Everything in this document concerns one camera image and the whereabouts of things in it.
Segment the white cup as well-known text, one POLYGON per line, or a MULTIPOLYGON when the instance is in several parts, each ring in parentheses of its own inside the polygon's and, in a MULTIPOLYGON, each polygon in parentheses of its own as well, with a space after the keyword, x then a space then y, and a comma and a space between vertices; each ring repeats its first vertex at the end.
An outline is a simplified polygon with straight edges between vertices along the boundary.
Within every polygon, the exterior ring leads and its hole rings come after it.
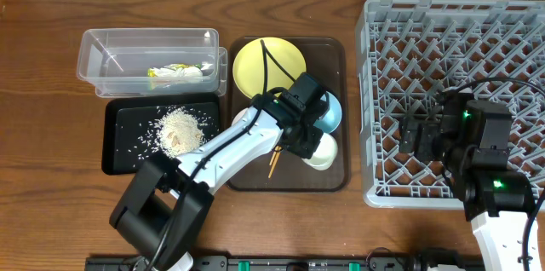
POLYGON ((316 151, 309 159, 302 161, 315 170, 328 170, 338 153, 338 146, 335 138, 327 133, 323 133, 316 151))

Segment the blue bowl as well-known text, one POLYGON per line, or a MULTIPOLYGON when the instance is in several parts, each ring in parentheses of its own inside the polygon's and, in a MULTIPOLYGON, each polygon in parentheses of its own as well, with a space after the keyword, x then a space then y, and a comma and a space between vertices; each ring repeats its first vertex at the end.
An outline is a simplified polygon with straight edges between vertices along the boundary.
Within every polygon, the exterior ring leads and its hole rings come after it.
POLYGON ((328 109, 319 119, 315 121, 313 125, 322 130, 324 133, 330 134, 335 131, 341 123, 341 103, 330 92, 326 92, 320 98, 320 100, 327 103, 328 109))

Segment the white rice pile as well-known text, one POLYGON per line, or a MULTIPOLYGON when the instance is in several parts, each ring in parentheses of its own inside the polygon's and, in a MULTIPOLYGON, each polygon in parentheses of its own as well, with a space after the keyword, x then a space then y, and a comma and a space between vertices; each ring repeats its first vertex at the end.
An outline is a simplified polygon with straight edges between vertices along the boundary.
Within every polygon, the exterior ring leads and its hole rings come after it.
POLYGON ((137 160, 145 160, 157 152, 170 159, 191 152, 207 141, 204 128, 213 125, 210 114, 189 106, 156 107, 154 113, 157 118, 139 122, 146 130, 129 149, 137 160))

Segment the yellow-green snack wrapper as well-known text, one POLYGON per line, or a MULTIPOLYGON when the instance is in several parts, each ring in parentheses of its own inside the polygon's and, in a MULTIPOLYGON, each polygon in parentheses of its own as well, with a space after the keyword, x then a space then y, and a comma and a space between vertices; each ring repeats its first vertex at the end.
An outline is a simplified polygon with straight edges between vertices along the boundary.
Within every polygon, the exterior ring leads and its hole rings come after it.
POLYGON ((189 78, 202 77, 204 74, 200 64, 169 64, 163 67, 152 67, 147 70, 149 78, 189 78))

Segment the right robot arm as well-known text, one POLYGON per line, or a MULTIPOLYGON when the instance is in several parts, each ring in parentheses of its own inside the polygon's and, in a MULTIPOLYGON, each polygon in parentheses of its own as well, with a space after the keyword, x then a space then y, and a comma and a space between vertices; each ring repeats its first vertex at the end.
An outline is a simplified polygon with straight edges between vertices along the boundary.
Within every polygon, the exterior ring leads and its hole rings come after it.
POLYGON ((508 168, 512 113, 478 99, 473 81, 438 95, 441 117, 405 115, 399 151, 439 161, 447 187, 463 204, 487 270, 539 270, 536 223, 544 197, 528 178, 508 168))

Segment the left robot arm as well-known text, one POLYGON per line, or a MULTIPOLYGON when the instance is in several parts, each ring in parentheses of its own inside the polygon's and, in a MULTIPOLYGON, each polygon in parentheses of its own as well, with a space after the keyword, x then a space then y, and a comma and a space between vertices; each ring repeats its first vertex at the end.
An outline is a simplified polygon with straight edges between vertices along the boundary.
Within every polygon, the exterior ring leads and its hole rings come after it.
POLYGON ((174 159, 146 160, 124 191, 109 223, 140 254, 147 270, 188 270, 189 251, 215 193, 245 165, 275 147, 310 159, 324 132, 325 88, 307 72, 289 88, 267 86, 243 117, 201 147, 174 159))

